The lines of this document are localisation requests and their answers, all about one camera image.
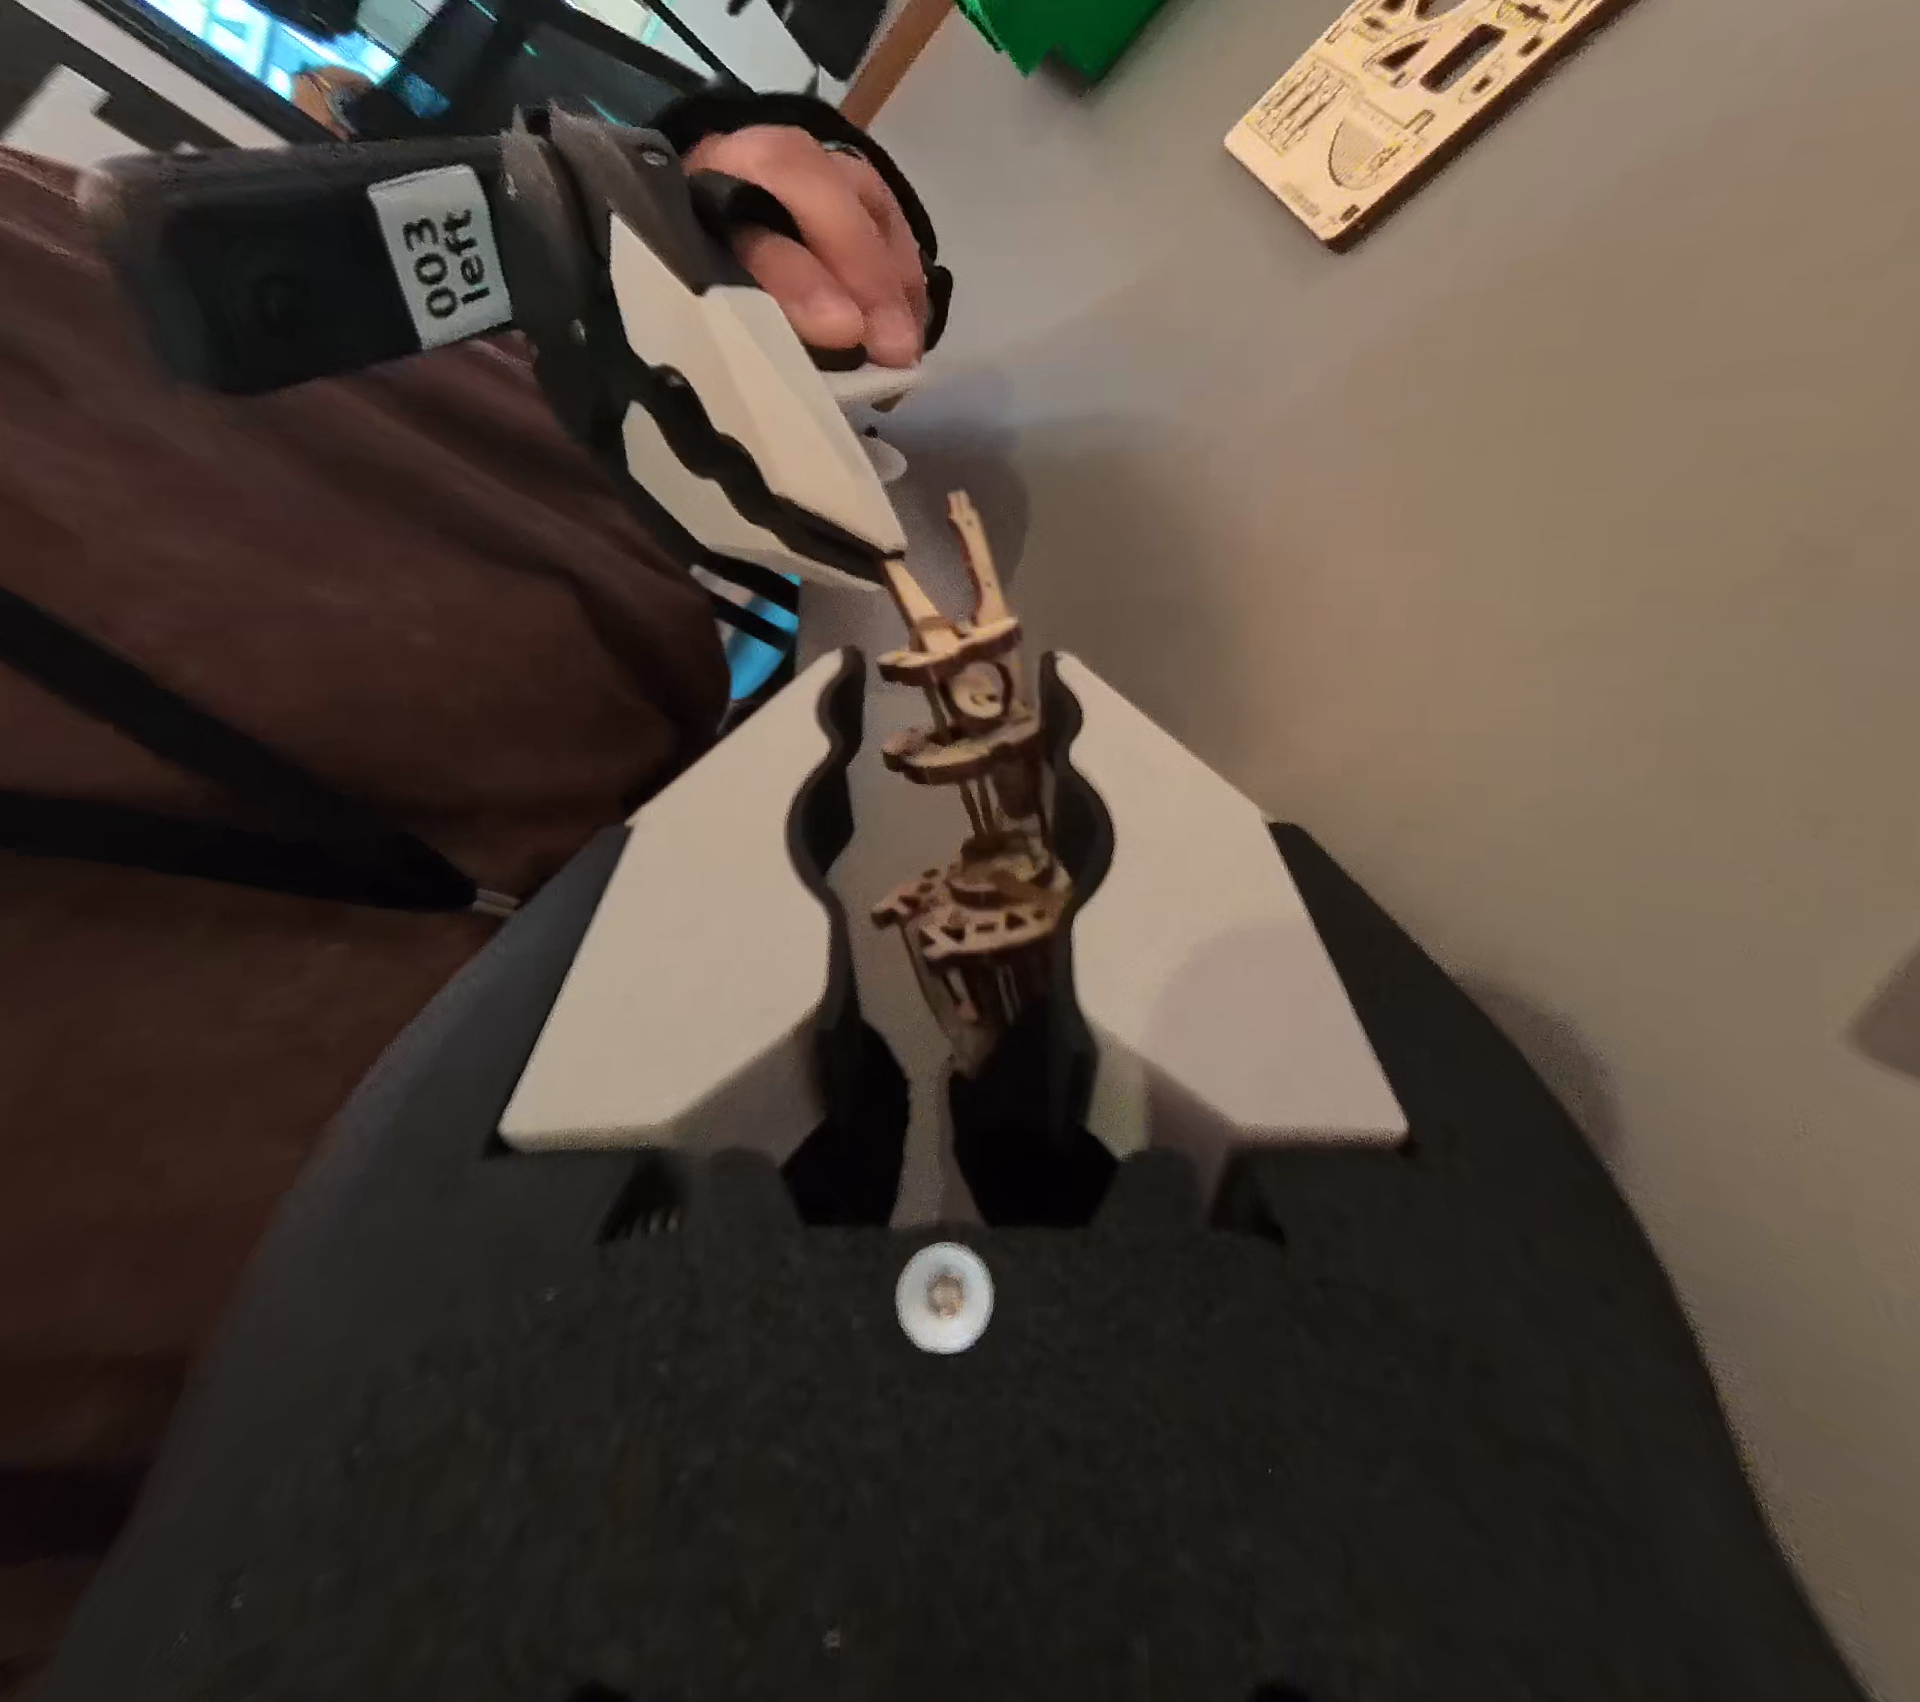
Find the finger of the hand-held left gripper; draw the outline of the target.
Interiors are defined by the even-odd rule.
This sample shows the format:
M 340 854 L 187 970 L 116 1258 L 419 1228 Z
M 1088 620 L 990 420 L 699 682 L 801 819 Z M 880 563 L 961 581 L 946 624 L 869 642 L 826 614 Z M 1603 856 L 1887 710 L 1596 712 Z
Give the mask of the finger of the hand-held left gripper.
M 735 565 L 846 592 L 879 595 L 890 561 L 890 496 L 858 439 L 802 445 L 804 490 L 777 493 L 755 459 L 715 431 L 694 449 L 722 450 L 722 471 L 683 459 L 659 416 L 640 401 L 620 423 L 623 456 L 635 487 L 683 530 L 713 566 Z
M 751 285 L 690 289 L 623 217 L 609 223 L 609 279 L 624 344 L 659 384 L 631 402 L 660 420 L 696 471 L 722 473 L 722 450 L 694 447 L 711 431 L 737 442 L 773 490 L 813 500 L 804 445 L 837 442 L 840 429 L 858 435 L 775 301 Z M 889 558 L 905 554 L 889 499 Z

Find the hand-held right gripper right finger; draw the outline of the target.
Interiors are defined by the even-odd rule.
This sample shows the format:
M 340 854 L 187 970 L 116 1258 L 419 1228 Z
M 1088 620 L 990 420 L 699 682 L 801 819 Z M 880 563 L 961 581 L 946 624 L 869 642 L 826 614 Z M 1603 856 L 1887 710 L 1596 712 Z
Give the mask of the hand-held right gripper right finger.
M 1040 671 L 1069 908 L 951 1085 L 959 1158 L 1398 1150 L 1410 1119 L 1260 807 L 1085 661 Z

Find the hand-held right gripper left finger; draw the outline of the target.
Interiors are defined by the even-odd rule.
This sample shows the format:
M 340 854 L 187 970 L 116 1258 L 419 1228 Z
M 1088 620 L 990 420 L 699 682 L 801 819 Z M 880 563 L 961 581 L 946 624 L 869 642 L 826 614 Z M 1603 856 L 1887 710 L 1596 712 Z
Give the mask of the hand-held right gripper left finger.
M 903 1158 L 910 1091 L 863 1017 L 830 881 L 864 704 L 867 661 L 830 650 L 635 815 L 504 1146 Z

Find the forked wooden model part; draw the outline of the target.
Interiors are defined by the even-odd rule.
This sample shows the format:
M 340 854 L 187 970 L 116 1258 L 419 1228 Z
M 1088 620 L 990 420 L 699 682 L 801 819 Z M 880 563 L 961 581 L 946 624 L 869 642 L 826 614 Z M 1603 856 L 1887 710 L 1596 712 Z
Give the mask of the forked wooden model part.
M 882 561 L 882 584 L 909 633 L 905 649 L 879 661 L 879 673 L 887 682 L 946 688 L 974 667 L 1007 663 L 1023 646 L 1025 626 L 1007 602 L 986 527 L 973 496 L 967 490 L 949 493 L 946 514 L 973 581 L 973 614 L 949 617 L 906 563 Z

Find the wooden model assembly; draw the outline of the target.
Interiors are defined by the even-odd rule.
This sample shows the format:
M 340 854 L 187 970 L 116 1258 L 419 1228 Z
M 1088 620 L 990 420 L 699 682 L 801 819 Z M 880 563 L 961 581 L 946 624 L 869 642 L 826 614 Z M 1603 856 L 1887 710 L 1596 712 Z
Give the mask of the wooden model assembly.
M 1075 899 L 1054 841 L 1044 718 L 1015 655 L 949 667 L 925 687 L 928 723 L 893 734 L 882 764 L 959 801 L 964 834 L 872 905 L 899 936 L 952 1067 L 978 1074 L 1044 1000 Z

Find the person's left hand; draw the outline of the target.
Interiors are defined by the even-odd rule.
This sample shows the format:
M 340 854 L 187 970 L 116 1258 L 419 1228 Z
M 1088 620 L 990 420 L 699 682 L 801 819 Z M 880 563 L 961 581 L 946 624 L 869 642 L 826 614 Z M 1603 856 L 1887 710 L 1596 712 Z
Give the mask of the person's left hand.
M 920 247 L 863 157 L 797 126 L 752 126 L 709 137 L 684 154 L 684 171 L 722 174 L 780 203 L 799 237 L 743 227 L 733 253 L 804 346 L 861 349 L 882 369 L 925 359 L 931 299 Z

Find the blue and black object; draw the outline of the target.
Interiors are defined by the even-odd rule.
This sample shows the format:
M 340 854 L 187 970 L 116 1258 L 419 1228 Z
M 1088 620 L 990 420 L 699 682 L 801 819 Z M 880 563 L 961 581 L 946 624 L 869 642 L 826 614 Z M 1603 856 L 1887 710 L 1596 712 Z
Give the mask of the blue and black object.
M 722 634 L 733 706 L 746 709 L 778 692 L 795 675 L 801 640 L 801 581 L 755 565 L 699 563 Z

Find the black monitor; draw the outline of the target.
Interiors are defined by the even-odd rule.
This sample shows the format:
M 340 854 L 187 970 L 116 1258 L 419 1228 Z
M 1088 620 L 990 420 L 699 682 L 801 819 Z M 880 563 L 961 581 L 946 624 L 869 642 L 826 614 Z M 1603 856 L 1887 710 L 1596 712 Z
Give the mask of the black monitor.
M 707 82 L 568 0 L 440 0 L 365 121 L 385 141 L 492 137 L 549 106 L 649 126 Z

